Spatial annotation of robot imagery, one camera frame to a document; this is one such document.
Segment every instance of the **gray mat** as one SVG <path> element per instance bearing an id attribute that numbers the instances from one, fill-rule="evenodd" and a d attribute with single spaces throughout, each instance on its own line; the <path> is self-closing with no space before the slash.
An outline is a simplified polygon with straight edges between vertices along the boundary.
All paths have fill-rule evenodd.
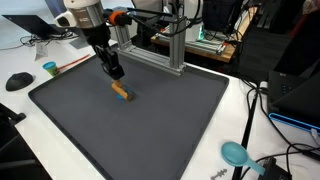
<path id="1" fill-rule="evenodd" d="M 180 179 L 228 79 L 188 67 L 174 76 L 121 58 L 135 99 L 116 98 L 93 57 L 44 83 L 30 98 L 106 179 Z"/>

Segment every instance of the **computer mouse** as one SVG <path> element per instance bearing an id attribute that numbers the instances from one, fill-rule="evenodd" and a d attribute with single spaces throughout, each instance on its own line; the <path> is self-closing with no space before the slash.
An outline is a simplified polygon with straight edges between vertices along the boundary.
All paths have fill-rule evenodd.
<path id="1" fill-rule="evenodd" d="M 7 81 L 7 91 L 17 91 L 29 86 L 33 82 L 33 76 L 29 73 L 22 72 L 13 74 Z"/>

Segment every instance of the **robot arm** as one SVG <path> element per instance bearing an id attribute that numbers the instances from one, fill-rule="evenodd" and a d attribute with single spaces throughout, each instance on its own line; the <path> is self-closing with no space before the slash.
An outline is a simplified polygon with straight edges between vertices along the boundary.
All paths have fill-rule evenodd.
<path id="1" fill-rule="evenodd" d="M 131 100 L 133 93 L 120 82 L 124 71 L 119 64 L 118 55 L 109 46 L 110 30 L 106 25 L 105 14 L 100 0 L 64 0 L 67 12 L 55 18 L 59 27 L 78 26 L 102 61 L 102 68 L 114 81 L 112 88 L 125 100 Z"/>

